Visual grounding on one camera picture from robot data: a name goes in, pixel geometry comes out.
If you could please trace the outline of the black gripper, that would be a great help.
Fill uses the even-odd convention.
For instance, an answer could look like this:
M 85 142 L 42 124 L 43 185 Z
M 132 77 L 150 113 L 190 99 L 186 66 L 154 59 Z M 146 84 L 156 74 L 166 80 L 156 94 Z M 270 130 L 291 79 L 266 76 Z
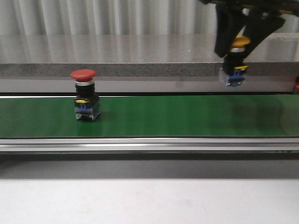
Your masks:
M 243 59 L 270 34 L 281 28 L 285 19 L 281 14 L 299 16 L 297 0 L 201 0 L 203 4 L 216 4 L 217 36 L 214 51 L 219 57 L 224 57 L 231 49 L 233 40 L 242 30 L 243 35 L 250 39 L 243 53 Z M 251 9 L 245 24 L 242 8 Z

